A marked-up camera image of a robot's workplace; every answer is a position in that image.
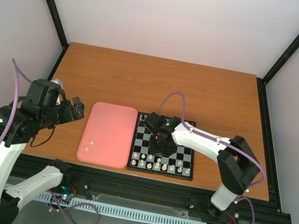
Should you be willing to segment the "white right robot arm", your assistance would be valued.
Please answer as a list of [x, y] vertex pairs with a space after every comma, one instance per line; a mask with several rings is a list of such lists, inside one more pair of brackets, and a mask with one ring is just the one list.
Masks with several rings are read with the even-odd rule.
[[203, 210], [212, 219], [219, 219], [262, 172], [246, 140], [238, 135], [232, 139], [218, 137], [180, 118], [167, 120], [155, 112], [146, 117], [143, 125], [151, 133], [149, 150], [152, 154], [169, 157], [177, 146], [184, 146], [216, 162], [221, 184]]

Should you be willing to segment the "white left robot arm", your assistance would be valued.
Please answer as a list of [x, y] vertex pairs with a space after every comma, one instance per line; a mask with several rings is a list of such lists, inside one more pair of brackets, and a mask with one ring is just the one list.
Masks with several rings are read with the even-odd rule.
[[67, 99], [58, 83], [45, 79], [32, 81], [26, 96], [15, 95], [11, 104], [0, 108], [0, 224], [12, 224], [19, 211], [45, 191], [71, 187], [71, 166], [58, 159], [11, 188], [5, 184], [17, 158], [40, 130], [55, 130], [83, 118], [83, 102]]

